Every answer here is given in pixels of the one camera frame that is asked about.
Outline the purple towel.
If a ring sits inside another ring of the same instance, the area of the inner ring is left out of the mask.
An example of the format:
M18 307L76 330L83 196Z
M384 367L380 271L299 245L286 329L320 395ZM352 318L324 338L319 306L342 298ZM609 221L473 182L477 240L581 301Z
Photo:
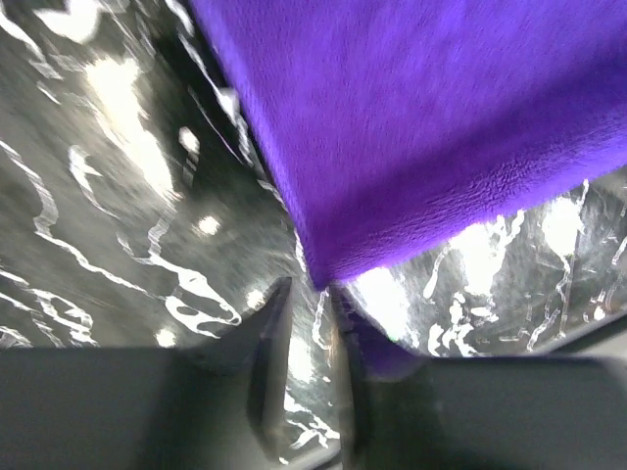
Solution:
M626 300L622 1L195 1L366 369L532 350Z

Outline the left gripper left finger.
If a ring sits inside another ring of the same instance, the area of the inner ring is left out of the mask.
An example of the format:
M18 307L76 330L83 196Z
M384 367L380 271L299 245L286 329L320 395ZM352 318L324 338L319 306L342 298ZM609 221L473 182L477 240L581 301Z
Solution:
M5 469L274 469L291 280L218 340L191 348L1 354Z

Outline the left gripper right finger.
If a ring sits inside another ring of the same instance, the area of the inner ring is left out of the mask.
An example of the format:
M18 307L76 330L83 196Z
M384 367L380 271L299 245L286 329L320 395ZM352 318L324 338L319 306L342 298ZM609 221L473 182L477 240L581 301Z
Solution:
M345 469L622 469L626 318L523 355L411 352L330 290Z

